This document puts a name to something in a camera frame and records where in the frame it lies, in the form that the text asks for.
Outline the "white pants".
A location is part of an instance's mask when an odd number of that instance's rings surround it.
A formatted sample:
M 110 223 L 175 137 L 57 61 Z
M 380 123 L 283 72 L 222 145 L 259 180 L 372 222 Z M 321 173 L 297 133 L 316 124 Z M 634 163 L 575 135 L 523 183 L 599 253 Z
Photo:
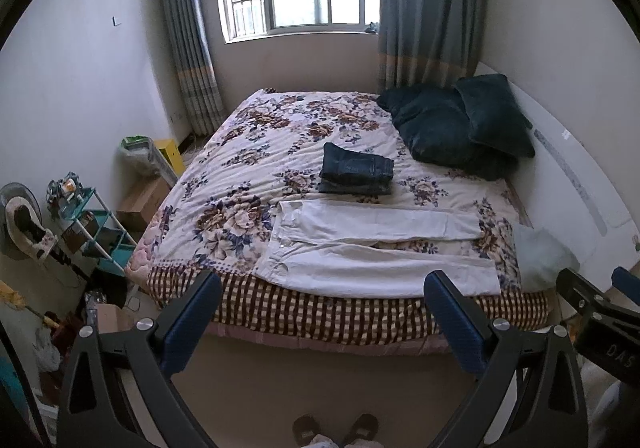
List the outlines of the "white pants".
M 466 296 L 497 295 L 493 260 L 400 250 L 401 242 L 471 242 L 482 236 L 470 214 L 332 200 L 278 204 L 254 275 L 283 289 L 330 298 L 418 298 L 441 270 Z

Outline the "checkered bed sheet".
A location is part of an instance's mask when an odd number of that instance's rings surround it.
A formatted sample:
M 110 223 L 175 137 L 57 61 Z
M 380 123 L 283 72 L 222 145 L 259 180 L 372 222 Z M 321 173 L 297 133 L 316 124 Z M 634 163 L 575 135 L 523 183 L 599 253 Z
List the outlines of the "checkered bed sheet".
M 180 298 L 198 275 L 194 266 L 153 267 L 148 291 L 164 307 Z M 221 296 L 211 334 L 291 350 L 334 350 L 372 356 L 419 356 L 446 350 L 439 325 L 423 298 L 362 300 L 312 295 L 219 272 Z M 521 330 L 542 328 L 549 316 L 544 292 L 506 291 L 474 298 L 489 318 L 506 318 Z

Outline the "cardboard box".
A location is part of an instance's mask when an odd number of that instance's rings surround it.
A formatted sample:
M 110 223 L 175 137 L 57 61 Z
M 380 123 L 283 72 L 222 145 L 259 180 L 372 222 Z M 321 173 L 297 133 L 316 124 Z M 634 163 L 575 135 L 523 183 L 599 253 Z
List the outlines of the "cardboard box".
M 129 231 L 144 231 L 169 191 L 161 177 L 140 178 L 119 205 L 117 218 Z

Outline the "teal shoe rack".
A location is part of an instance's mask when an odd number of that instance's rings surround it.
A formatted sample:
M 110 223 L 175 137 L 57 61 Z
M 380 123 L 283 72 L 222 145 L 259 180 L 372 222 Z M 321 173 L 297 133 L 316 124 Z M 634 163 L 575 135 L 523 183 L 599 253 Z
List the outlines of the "teal shoe rack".
M 65 177 L 49 182 L 47 207 L 63 227 L 67 249 L 94 258 L 102 272 L 125 275 L 137 242 L 96 188 L 84 186 L 77 174 L 68 172 Z

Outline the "floral bed quilt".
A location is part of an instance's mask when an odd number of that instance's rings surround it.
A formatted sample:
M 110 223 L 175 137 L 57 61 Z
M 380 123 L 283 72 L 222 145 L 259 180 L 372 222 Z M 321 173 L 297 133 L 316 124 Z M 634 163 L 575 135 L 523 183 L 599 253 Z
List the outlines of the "floral bed quilt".
M 388 194 L 325 194 L 323 149 L 394 164 Z M 521 285 L 502 180 L 414 160 L 362 93 L 250 95 L 146 228 L 126 276 L 158 300 L 202 269 L 331 298 L 418 298 L 444 272 L 465 295 Z

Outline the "grey electric fan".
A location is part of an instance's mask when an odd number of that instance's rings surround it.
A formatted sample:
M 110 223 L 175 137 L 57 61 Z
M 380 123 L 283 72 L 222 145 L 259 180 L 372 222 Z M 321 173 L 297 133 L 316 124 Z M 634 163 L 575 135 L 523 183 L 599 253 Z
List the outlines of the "grey electric fan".
M 58 237 L 42 224 L 38 202 L 19 182 L 1 188 L 1 253 L 12 260 L 43 264 Z

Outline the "left brown slipper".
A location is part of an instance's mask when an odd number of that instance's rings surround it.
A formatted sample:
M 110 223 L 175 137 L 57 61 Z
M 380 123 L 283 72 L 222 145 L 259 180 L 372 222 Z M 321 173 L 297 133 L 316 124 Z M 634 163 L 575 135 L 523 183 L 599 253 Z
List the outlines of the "left brown slipper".
M 320 434 L 320 425 L 313 416 L 299 416 L 292 425 L 292 433 L 297 446 L 307 447 Z

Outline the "plastic bag with green item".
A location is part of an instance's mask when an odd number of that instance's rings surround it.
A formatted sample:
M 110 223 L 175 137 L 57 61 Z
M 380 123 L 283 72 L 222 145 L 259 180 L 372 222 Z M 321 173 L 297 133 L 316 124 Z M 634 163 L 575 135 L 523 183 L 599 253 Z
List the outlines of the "plastic bag with green item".
M 166 171 L 166 162 L 160 150 L 151 138 L 146 136 L 127 136 L 119 144 L 122 158 L 142 176 L 162 176 Z

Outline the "yellow box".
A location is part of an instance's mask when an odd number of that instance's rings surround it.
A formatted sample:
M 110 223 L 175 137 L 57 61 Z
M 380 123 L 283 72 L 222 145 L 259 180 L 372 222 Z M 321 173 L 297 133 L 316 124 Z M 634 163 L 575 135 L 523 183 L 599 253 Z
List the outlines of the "yellow box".
M 186 170 L 186 167 L 184 166 L 182 155 L 176 142 L 170 138 L 157 139 L 154 145 L 169 163 L 175 174 L 180 177 Z

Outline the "rear dark teal pillow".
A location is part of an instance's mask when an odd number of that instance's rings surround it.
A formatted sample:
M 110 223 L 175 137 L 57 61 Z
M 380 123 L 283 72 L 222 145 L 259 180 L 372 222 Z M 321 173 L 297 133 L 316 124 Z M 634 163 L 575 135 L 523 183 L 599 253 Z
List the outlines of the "rear dark teal pillow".
M 454 89 L 463 101 L 473 142 L 517 158 L 535 156 L 529 137 L 532 126 L 521 112 L 504 74 L 459 78 Z

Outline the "folded dark denim jeans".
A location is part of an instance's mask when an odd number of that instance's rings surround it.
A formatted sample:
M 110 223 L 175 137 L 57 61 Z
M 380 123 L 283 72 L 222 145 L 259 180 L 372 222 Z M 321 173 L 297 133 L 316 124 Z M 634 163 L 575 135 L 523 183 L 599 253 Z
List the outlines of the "folded dark denim jeans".
M 318 191 L 322 194 L 387 196 L 392 192 L 394 161 L 373 153 L 323 146 Z

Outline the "left striped curtain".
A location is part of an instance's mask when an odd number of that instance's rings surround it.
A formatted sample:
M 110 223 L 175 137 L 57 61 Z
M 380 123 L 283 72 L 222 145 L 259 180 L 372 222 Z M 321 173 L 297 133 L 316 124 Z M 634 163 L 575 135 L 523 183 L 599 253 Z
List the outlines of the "left striped curtain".
M 186 115 L 195 135 L 213 135 L 228 112 L 218 90 L 201 2 L 162 1 Z

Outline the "striped curtain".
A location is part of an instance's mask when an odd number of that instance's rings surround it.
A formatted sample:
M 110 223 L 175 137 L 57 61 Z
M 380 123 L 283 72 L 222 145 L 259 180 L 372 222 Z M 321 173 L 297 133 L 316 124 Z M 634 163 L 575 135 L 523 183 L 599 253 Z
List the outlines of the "striped curtain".
M 474 74 L 487 0 L 380 0 L 381 90 L 453 86 Z
M 195 135 L 213 135 L 228 112 L 218 90 L 201 2 L 162 1 L 186 115 Z

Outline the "right striped curtain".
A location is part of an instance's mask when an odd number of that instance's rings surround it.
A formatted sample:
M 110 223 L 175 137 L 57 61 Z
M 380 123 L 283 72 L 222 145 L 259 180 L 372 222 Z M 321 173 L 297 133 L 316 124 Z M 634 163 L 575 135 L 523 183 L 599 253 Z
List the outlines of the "right striped curtain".
M 380 0 L 381 90 L 453 86 L 474 74 L 487 0 Z

